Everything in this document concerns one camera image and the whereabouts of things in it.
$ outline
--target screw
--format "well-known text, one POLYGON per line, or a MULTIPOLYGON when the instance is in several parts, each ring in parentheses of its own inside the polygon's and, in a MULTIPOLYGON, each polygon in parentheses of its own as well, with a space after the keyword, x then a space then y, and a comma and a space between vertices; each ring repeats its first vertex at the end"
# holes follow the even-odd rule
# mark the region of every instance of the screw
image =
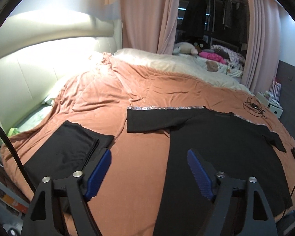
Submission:
POLYGON ((251 176, 249 178, 249 181, 252 182, 252 183, 256 183, 257 182, 257 179, 254 176, 251 176))
POLYGON ((43 179, 41 180, 43 183, 47 183, 50 181, 50 176, 46 176, 46 177, 43 177, 43 179))
POLYGON ((220 177, 220 178, 224 178, 225 177, 225 173, 222 172, 222 171, 219 171, 216 173, 217 177, 220 177))
POLYGON ((76 171, 76 172, 73 173, 73 176, 74 177, 80 177, 82 175, 83 175, 83 172, 82 171, 76 171))

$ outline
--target blue gripper pad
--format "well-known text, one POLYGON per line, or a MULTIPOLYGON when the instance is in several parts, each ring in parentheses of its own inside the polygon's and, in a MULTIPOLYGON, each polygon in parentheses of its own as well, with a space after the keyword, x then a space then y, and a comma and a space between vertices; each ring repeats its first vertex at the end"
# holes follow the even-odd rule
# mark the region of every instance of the blue gripper pad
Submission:
POLYGON ((110 163, 111 152, 110 150, 106 150, 98 165, 94 169, 93 173, 89 177, 89 180, 87 181, 87 192, 84 195, 86 201, 89 201, 98 193, 101 183, 103 182, 104 177, 108 171, 110 163))
POLYGON ((215 196, 212 192, 212 181, 192 150, 187 152, 187 161, 202 196, 212 200, 215 196))

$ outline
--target shirt sleeve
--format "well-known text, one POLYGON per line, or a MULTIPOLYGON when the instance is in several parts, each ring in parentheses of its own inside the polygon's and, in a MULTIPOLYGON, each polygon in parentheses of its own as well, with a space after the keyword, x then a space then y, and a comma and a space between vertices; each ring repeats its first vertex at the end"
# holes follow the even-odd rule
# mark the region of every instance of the shirt sleeve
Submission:
POLYGON ((127 110, 127 132, 145 132, 179 126, 204 112, 203 109, 127 110))
POLYGON ((270 131, 267 126, 262 126, 261 134, 269 144, 275 146, 279 151, 286 153, 283 143, 277 133, 270 131))

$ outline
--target pink curtain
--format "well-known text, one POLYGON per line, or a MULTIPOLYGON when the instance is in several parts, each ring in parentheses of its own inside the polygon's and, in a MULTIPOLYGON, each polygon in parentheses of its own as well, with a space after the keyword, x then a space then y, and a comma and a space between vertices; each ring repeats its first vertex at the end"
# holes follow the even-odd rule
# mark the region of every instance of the pink curtain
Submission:
POLYGON ((281 21, 274 0, 248 0, 249 40, 241 83, 252 93, 269 90, 277 73, 281 21))
POLYGON ((123 47, 172 54, 179 0, 120 0, 123 47))

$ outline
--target black t-shirt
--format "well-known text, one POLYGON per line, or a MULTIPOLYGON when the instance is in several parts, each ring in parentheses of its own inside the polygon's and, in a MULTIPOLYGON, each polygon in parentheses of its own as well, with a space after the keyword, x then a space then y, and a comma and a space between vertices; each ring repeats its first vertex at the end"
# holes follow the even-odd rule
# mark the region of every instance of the black t-shirt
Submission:
POLYGON ((286 152, 279 135, 233 113, 206 108, 129 108, 127 131, 170 129, 170 150, 160 209, 153 235, 196 235, 210 201, 200 190, 187 163, 187 151, 197 149, 217 171, 247 180, 257 178, 274 216, 291 206, 285 173, 274 145, 286 152))

